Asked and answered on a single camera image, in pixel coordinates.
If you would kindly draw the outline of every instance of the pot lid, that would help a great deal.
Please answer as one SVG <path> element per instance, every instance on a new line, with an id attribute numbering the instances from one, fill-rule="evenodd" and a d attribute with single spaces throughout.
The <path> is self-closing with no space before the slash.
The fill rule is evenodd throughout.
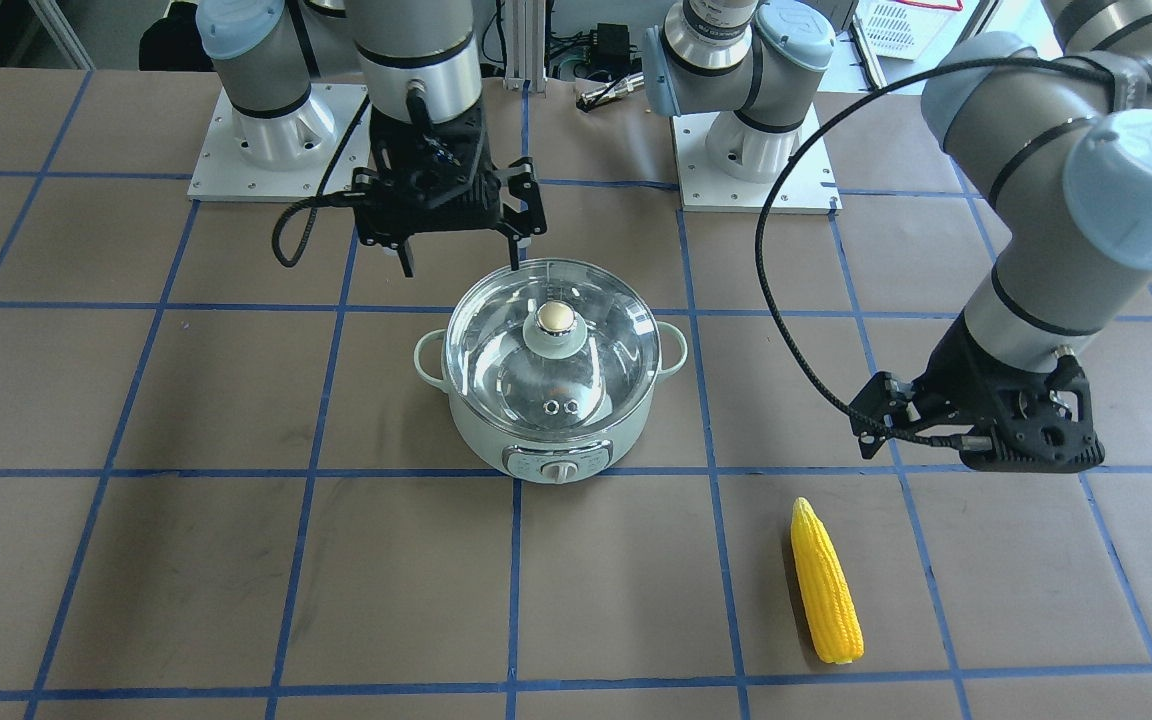
<path id="1" fill-rule="evenodd" d="M 652 311 L 620 278 L 576 260 L 501 268 L 452 313 L 452 387 L 495 427 L 562 444 L 643 404 L 660 366 Z"/>

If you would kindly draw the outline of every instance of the yellow corn cob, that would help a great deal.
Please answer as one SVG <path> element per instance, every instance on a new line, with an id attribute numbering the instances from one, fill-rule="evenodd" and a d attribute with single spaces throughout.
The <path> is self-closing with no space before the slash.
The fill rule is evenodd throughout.
<path id="1" fill-rule="evenodd" d="M 803 497 L 794 501 L 790 545 L 814 651 L 825 662 L 842 665 L 859 659 L 865 653 L 865 639 L 851 591 L 842 577 L 829 533 Z"/>

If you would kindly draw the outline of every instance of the beige knob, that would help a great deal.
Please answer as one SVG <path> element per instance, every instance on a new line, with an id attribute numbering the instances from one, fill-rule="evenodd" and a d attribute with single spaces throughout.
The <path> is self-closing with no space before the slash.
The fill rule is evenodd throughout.
<path id="1" fill-rule="evenodd" d="M 552 336 L 561 336 L 576 327 L 576 311 L 566 302 L 551 300 L 536 310 L 536 325 Z"/>

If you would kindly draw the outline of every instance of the white mounting plate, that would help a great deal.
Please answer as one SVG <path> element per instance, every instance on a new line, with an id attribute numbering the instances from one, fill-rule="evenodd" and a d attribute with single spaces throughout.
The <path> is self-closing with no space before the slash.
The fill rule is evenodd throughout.
<path id="1" fill-rule="evenodd" d="M 708 162 L 705 156 L 705 135 L 714 123 L 714 118 L 718 118 L 718 113 L 672 118 L 682 209 L 703 213 L 758 213 L 763 210 L 772 183 L 741 181 Z M 813 105 L 803 119 L 804 141 L 819 127 Z M 794 174 L 786 179 L 780 197 L 772 205 L 772 213 L 812 215 L 842 209 L 842 200 L 833 183 L 835 179 L 829 154 L 824 149 L 824 141 L 817 142 L 799 161 Z"/>
<path id="2" fill-rule="evenodd" d="M 340 135 L 344 135 L 349 120 L 357 113 L 362 97 L 366 93 L 367 89 L 362 85 L 314 83 L 314 94 L 332 109 Z M 344 190 L 351 182 L 353 168 L 367 162 L 370 119 L 371 109 L 367 109 L 353 136 L 349 136 L 349 145 L 340 154 L 338 167 L 332 172 L 326 187 L 328 192 Z M 319 147 L 323 156 L 310 167 L 296 170 L 257 168 L 238 150 L 238 141 L 234 136 L 234 108 L 229 105 L 229 96 L 221 90 L 220 97 L 215 99 L 215 111 L 207 123 L 207 137 L 198 151 L 194 177 L 189 181 L 189 199 L 293 202 L 314 195 L 323 179 L 323 170 L 328 167 L 328 160 L 335 152 L 334 143 L 324 142 Z"/>

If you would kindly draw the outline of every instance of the white electric pot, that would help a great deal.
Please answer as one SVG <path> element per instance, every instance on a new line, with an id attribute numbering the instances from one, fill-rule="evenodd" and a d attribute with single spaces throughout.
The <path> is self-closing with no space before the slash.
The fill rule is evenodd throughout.
<path id="1" fill-rule="evenodd" d="M 660 366 L 659 331 L 682 350 L 669 367 Z M 435 341 L 444 341 L 440 378 L 420 365 L 420 348 Z M 687 362 L 687 341 L 607 270 L 529 260 L 470 288 L 448 328 L 416 343 L 412 362 L 450 397 L 477 456 L 515 478 L 570 483 L 630 450 L 655 382 Z"/>

